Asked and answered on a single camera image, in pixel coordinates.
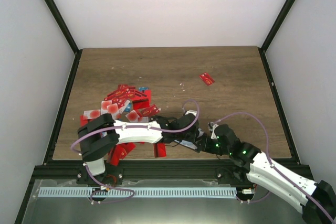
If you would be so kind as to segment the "black leather card holder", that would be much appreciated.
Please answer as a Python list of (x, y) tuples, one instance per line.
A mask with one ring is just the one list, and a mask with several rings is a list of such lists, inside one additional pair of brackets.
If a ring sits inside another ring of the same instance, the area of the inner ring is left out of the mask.
[(197, 137), (192, 141), (182, 140), (180, 144), (186, 148), (189, 148), (197, 153), (202, 151), (202, 142), (206, 134), (201, 129), (198, 129)]

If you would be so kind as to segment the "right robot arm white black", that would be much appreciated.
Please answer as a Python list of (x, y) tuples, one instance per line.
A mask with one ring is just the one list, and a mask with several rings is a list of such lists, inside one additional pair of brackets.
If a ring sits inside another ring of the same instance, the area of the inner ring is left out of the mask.
[(335, 192), (329, 183), (315, 182), (275, 162), (256, 146), (242, 142), (227, 124), (214, 124), (210, 135), (199, 134), (195, 144), (203, 152), (228, 155), (237, 166), (235, 181), (267, 189), (301, 213), (305, 223), (335, 223)]

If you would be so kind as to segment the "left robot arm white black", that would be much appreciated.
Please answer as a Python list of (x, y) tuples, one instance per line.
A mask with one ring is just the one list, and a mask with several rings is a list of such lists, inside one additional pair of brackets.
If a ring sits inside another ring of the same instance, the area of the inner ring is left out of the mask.
[(195, 147), (204, 135), (199, 128), (198, 114), (186, 112), (181, 118), (166, 118), (155, 115), (148, 122), (123, 122), (104, 114), (80, 127), (78, 139), (71, 150), (81, 155), (89, 178), (95, 184), (102, 184), (107, 178), (104, 156), (118, 146), (131, 143), (170, 144), (186, 143)]

